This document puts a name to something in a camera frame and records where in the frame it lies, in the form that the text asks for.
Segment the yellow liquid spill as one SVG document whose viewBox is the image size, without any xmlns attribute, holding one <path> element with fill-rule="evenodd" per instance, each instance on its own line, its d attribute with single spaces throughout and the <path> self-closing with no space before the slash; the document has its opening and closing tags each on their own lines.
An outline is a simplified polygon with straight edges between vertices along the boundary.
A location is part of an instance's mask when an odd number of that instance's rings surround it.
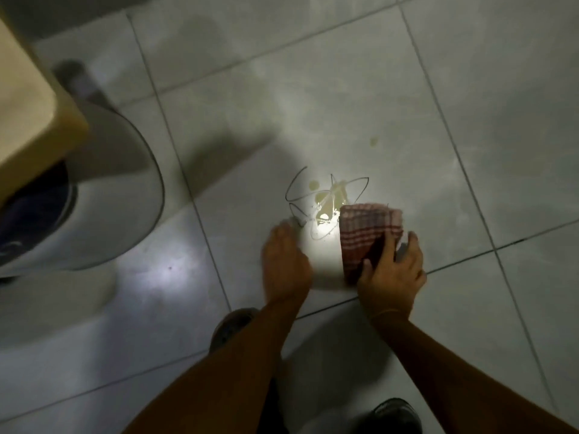
<svg viewBox="0 0 579 434">
<path fill-rule="evenodd" d="M 315 192 L 313 220 L 317 226 L 329 226 L 337 220 L 341 207 L 349 204 L 347 181 L 333 181 L 328 190 Z"/>
</svg>

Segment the person's dark shoe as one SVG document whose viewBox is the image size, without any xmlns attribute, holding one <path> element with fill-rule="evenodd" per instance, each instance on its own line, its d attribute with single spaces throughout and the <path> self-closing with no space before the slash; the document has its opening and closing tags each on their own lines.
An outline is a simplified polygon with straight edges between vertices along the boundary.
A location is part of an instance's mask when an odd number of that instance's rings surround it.
<svg viewBox="0 0 579 434">
<path fill-rule="evenodd" d="M 409 402 L 391 398 L 364 417 L 356 434 L 423 434 L 423 428 L 419 415 Z"/>
<path fill-rule="evenodd" d="M 256 308 L 240 308 L 227 314 L 215 328 L 209 353 L 213 353 L 225 345 L 233 336 L 246 327 L 259 313 Z"/>
</svg>

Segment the person's dark right shoe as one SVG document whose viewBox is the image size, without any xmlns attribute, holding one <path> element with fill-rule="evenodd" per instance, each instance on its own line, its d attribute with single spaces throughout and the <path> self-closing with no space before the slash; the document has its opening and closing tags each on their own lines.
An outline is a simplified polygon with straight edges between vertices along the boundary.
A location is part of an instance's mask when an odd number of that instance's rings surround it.
<svg viewBox="0 0 579 434">
<path fill-rule="evenodd" d="M 391 398 L 364 417 L 356 434 L 423 434 L 423 428 L 419 415 L 409 402 Z"/>
</svg>

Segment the red checkered cloth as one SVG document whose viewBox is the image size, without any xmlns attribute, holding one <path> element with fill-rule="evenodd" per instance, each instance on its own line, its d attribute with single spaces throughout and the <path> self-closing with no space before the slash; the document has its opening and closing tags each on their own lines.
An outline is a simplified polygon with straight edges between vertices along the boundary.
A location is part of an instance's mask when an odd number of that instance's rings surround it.
<svg viewBox="0 0 579 434">
<path fill-rule="evenodd" d="M 403 212 L 384 204 L 352 204 L 341 207 L 338 219 L 344 281 L 355 286 L 364 262 L 378 265 L 389 234 L 397 244 L 403 236 Z"/>
</svg>

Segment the person's right hand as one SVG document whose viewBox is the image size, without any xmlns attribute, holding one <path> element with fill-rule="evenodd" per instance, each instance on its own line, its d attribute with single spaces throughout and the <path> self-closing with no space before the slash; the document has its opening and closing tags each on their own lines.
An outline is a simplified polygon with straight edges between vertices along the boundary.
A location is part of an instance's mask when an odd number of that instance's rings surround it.
<svg viewBox="0 0 579 434">
<path fill-rule="evenodd" d="M 426 283 L 423 252 L 414 231 L 408 233 L 407 249 L 400 261 L 395 259 L 395 252 L 395 239 L 387 234 L 372 286 L 361 286 L 361 277 L 357 283 L 358 299 L 370 321 L 388 313 L 409 319 L 416 296 Z"/>
</svg>

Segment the light wooden table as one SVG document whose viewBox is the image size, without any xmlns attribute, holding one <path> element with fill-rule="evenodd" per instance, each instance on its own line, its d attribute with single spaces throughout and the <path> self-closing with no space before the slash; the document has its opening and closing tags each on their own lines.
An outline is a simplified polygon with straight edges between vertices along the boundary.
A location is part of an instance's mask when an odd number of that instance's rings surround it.
<svg viewBox="0 0 579 434">
<path fill-rule="evenodd" d="M 89 133 L 72 96 L 0 10 L 0 208 Z"/>
</svg>

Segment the white round appliance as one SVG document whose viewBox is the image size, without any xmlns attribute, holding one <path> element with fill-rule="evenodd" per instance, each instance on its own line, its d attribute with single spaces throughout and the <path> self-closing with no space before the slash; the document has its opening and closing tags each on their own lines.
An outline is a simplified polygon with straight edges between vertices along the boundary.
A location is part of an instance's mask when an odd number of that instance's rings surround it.
<svg viewBox="0 0 579 434">
<path fill-rule="evenodd" d="M 0 208 L 0 279 L 108 262 L 161 217 L 163 179 L 140 131 L 109 108 L 77 104 L 87 141 Z"/>
</svg>

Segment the person's left hand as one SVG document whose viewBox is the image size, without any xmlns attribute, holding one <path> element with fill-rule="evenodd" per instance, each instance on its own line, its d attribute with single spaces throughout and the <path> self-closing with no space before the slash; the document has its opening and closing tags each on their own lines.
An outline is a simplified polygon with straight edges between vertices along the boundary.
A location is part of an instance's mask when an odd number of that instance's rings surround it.
<svg viewBox="0 0 579 434">
<path fill-rule="evenodd" d="M 313 284 L 313 270 L 309 259 L 264 260 L 263 246 L 261 264 L 266 303 L 288 300 L 300 309 Z"/>
</svg>

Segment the person's right forearm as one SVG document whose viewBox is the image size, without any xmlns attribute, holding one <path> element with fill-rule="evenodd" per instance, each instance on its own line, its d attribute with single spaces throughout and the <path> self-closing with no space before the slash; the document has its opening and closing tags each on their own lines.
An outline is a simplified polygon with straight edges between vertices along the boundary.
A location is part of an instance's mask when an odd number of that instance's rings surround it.
<svg viewBox="0 0 579 434">
<path fill-rule="evenodd" d="M 467 363 L 401 313 L 371 318 L 446 434 L 579 434 Z"/>
</svg>

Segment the person's dark left shoe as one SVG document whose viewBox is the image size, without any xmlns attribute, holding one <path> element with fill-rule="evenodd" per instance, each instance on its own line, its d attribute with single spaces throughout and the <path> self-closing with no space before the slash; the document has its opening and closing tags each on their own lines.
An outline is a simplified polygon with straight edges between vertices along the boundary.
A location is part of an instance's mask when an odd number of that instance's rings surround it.
<svg viewBox="0 0 579 434">
<path fill-rule="evenodd" d="M 225 345 L 233 336 L 246 327 L 259 313 L 256 308 L 240 308 L 227 314 L 215 328 L 209 353 L 213 353 Z"/>
</svg>

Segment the person's left forearm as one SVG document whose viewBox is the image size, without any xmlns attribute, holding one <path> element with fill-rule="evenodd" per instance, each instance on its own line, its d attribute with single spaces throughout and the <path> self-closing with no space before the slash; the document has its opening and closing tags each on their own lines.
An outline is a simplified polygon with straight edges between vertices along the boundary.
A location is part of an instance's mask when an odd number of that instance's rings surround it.
<svg viewBox="0 0 579 434">
<path fill-rule="evenodd" d="M 267 399 L 299 298 L 271 301 L 223 347 L 188 369 L 122 434 L 288 434 Z"/>
</svg>

